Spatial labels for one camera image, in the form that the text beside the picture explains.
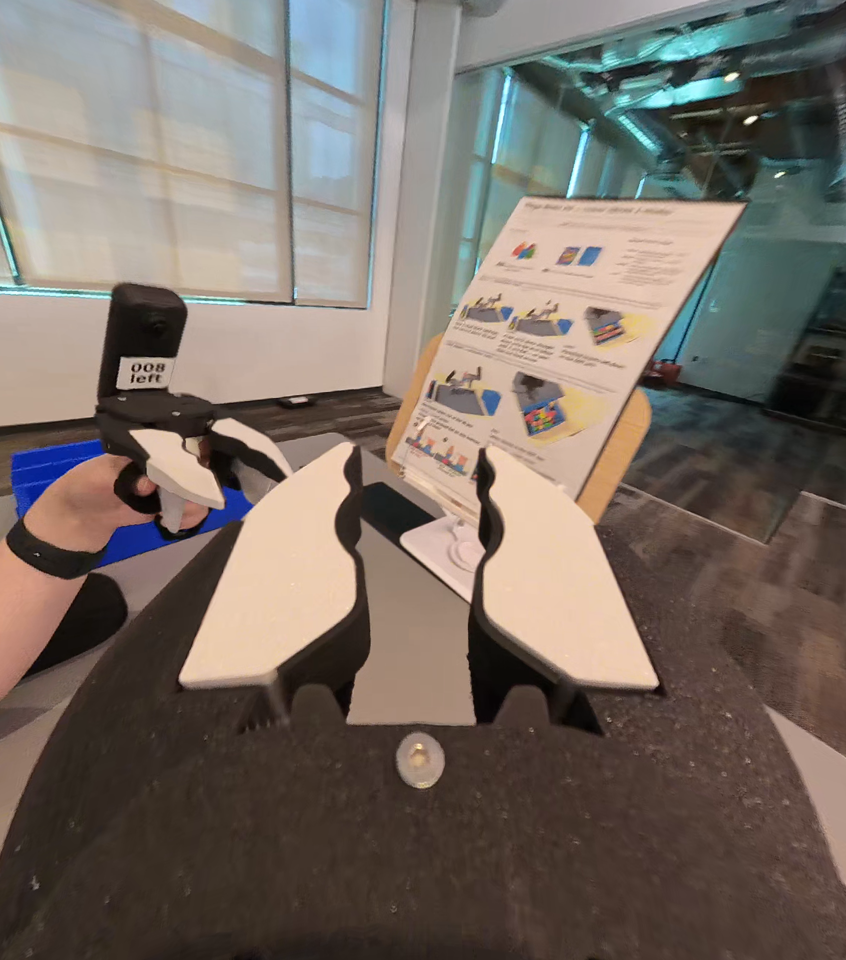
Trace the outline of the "black mesh cushion pad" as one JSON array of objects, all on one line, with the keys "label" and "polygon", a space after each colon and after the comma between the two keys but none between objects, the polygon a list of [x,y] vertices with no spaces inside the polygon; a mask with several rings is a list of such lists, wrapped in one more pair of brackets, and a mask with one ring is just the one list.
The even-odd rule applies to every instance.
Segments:
[{"label": "black mesh cushion pad", "polygon": [[128,616],[129,608],[119,584],[105,574],[91,573],[24,678],[93,651],[110,640],[123,627]]}]

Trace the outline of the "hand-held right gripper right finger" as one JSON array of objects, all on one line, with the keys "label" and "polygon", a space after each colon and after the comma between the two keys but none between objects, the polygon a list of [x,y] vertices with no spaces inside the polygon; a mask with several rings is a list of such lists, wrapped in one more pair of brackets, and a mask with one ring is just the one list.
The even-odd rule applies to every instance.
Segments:
[{"label": "hand-held right gripper right finger", "polygon": [[659,694],[660,678],[594,522],[571,496],[499,447],[477,462],[477,564],[467,662],[477,722],[516,688],[552,722],[595,722],[588,694]]}]

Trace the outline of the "blue plastic bin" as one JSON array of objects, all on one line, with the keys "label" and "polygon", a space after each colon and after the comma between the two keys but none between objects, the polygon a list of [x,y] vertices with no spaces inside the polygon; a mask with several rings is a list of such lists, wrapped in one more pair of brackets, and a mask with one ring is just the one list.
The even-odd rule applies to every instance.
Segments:
[{"label": "blue plastic bin", "polygon": [[[18,518],[22,518],[57,479],[80,463],[102,454],[103,447],[98,438],[14,453],[11,459],[11,488],[16,499]],[[179,546],[199,534],[213,533],[228,523],[242,520],[251,509],[250,502],[239,490],[225,488],[224,494],[225,509],[211,511],[195,533],[183,538],[167,539],[152,522],[120,528],[96,567],[100,570],[165,546]]]}]

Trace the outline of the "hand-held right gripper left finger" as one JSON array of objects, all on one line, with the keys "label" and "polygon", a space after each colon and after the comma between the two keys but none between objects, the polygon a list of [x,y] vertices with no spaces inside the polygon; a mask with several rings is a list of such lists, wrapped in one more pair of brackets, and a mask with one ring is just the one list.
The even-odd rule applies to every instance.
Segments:
[{"label": "hand-held right gripper left finger", "polygon": [[320,686],[349,718],[371,646],[362,474],[359,449],[337,443],[230,525],[218,573],[200,569],[202,554],[183,567],[206,598],[184,615],[181,691],[259,690],[279,722],[302,688]]}]

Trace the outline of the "black rubber mat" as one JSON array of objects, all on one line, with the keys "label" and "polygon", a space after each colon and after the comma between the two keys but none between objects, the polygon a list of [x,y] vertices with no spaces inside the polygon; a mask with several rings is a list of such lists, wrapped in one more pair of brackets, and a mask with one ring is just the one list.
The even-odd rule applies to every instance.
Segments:
[{"label": "black rubber mat", "polygon": [[393,546],[408,555],[402,536],[436,521],[436,517],[392,486],[377,482],[364,486],[361,518]]}]

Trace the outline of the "black wristband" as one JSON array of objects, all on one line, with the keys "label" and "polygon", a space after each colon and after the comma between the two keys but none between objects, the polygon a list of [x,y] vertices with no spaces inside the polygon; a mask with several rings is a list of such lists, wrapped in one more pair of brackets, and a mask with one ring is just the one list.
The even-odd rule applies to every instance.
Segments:
[{"label": "black wristband", "polygon": [[28,567],[64,581],[88,576],[103,560],[107,550],[106,546],[95,552],[56,546],[32,534],[24,517],[18,518],[5,543],[9,551]]}]

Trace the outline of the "person's left hand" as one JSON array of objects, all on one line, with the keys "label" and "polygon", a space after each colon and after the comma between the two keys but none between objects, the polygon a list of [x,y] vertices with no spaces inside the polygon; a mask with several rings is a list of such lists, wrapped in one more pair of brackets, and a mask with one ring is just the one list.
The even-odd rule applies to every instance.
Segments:
[{"label": "person's left hand", "polygon": [[24,526],[52,546],[96,554],[119,528],[152,522],[152,514],[131,509],[115,493],[119,474],[131,463],[112,454],[81,462],[43,492]]}]

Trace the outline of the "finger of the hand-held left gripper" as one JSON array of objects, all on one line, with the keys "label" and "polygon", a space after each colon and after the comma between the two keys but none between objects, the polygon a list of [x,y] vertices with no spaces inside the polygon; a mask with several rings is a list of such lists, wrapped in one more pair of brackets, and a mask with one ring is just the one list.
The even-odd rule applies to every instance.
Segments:
[{"label": "finger of the hand-held left gripper", "polygon": [[271,438],[233,417],[213,422],[209,450],[210,469],[219,483],[247,500],[261,500],[293,474]]},{"label": "finger of the hand-held left gripper", "polygon": [[129,437],[144,454],[146,476],[163,491],[213,510],[225,508],[219,480],[186,449],[183,437],[156,428],[131,429]]}]

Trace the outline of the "window with blinds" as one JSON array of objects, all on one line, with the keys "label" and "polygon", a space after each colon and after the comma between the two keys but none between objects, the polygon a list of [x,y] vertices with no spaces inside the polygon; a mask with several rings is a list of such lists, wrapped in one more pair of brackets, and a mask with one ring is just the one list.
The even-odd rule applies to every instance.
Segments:
[{"label": "window with blinds", "polygon": [[387,14],[0,1],[0,289],[366,307]]}]

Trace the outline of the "printed instruction sheet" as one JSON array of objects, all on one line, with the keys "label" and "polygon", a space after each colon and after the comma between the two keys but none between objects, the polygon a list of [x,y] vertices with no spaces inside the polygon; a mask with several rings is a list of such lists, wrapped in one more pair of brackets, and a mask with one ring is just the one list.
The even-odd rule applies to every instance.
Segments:
[{"label": "printed instruction sheet", "polygon": [[522,198],[425,363],[397,474],[474,515],[478,452],[497,447],[578,498],[746,206]]}]

